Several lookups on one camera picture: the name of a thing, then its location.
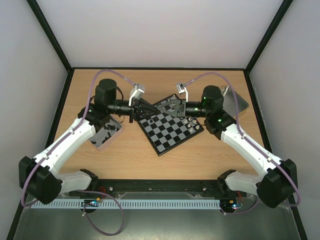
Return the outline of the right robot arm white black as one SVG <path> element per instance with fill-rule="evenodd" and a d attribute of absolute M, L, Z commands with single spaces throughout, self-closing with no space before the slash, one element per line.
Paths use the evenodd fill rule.
<path fill-rule="evenodd" d="M 239 122 L 223 108 L 224 97 L 214 85 L 203 89 L 201 101 L 174 99 L 159 104 L 158 110 L 175 118 L 204 118 L 208 132 L 236 150 L 256 171 L 255 175 L 228 170 L 219 176 L 218 191 L 229 196 L 234 191 L 258 196 L 268 207 L 275 208 L 298 193 L 297 166 L 282 160 L 252 139 Z"/>

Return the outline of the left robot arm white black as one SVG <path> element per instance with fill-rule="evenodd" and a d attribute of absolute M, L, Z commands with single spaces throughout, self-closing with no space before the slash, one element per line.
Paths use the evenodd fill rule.
<path fill-rule="evenodd" d="M 92 172 L 81 169 L 75 173 L 60 174 L 67 159 L 87 140 L 97 134 L 111 115 L 128 116 L 129 121 L 140 121 L 156 115 L 159 110 L 140 96 L 144 93 L 142 85 L 135 85 L 128 100 L 117 99 L 120 91 L 113 79 L 99 81 L 94 97 L 87 99 L 72 125 L 50 146 L 33 158 L 23 157 L 18 164 L 19 184 L 22 188 L 21 204 L 25 195 L 33 196 L 43 204 L 49 204 L 57 196 L 73 191 L 90 191 L 98 178 Z"/>

